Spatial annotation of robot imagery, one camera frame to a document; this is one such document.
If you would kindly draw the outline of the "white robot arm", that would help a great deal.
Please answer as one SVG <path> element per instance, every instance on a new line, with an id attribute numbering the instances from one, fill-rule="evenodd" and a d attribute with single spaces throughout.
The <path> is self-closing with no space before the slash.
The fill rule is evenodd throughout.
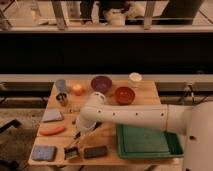
<path id="1" fill-rule="evenodd" d="M 182 171 L 213 171 L 213 101 L 194 106 L 106 105 L 102 93 L 92 93 L 80 109 L 77 130 L 85 135 L 97 122 L 112 122 L 185 135 Z"/>

